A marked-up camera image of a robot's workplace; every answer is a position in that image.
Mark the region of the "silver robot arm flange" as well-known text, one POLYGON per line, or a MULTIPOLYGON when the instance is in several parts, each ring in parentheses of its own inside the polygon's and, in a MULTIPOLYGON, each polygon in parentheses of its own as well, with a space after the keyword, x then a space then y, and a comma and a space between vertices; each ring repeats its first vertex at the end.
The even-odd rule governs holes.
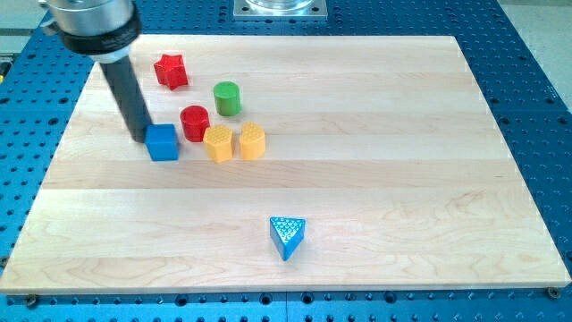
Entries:
POLYGON ((99 64, 128 64, 130 45, 142 31, 139 11, 132 0, 39 0, 50 13, 41 25, 57 35, 73 53, 99 64))

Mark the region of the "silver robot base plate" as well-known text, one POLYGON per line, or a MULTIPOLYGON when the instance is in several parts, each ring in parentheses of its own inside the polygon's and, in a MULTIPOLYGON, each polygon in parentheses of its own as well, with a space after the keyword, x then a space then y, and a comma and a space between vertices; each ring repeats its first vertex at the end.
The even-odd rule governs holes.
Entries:
POLYGON ((234 0, 235 21, 326 21, 326 0, 234 0))

